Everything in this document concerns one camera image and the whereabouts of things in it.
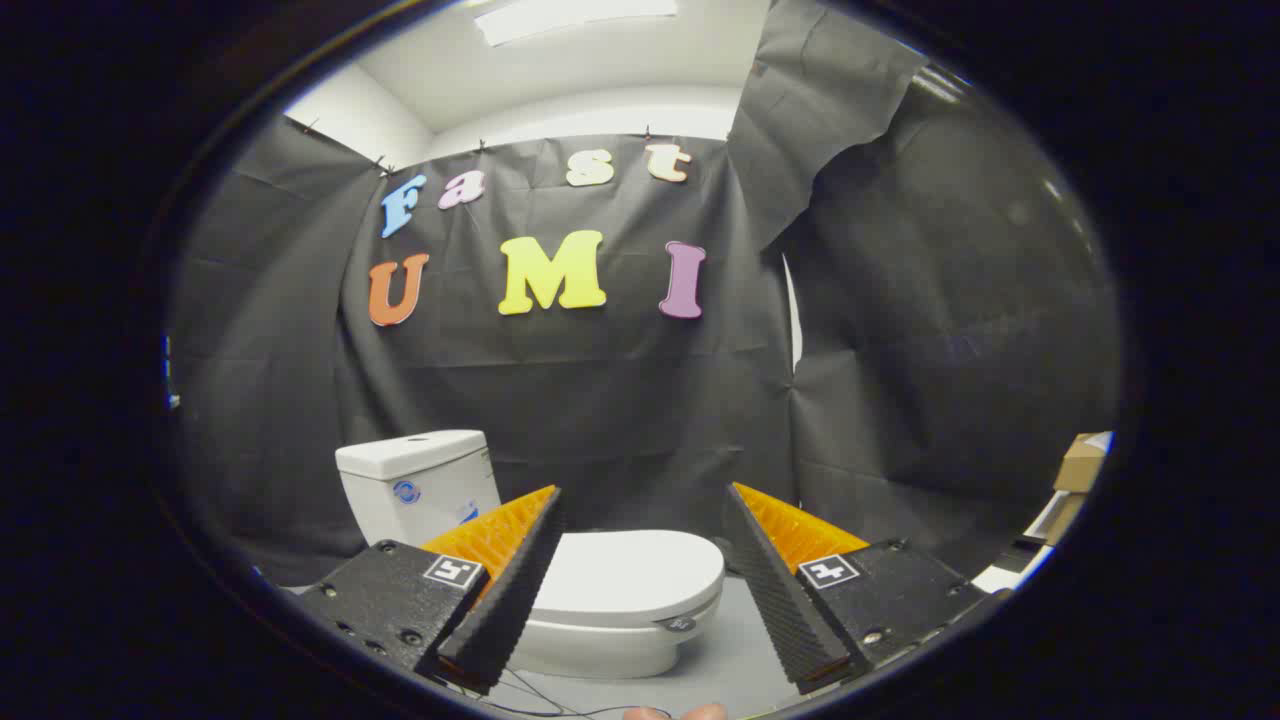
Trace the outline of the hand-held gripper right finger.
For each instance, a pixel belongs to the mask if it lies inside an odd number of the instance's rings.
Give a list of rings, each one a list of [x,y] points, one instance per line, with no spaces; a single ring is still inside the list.
[[[987,619],[988,592],[916,543],[869,542],[742,483],[724,529],[788,682],[810,694],[878,673]]]

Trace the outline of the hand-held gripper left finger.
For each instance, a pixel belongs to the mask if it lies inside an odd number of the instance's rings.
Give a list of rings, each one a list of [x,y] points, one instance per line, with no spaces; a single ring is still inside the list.
[[[524,634],[564,532],[545,486],[416,546],[380,539],[300,594],[355,648],[486,694]]]

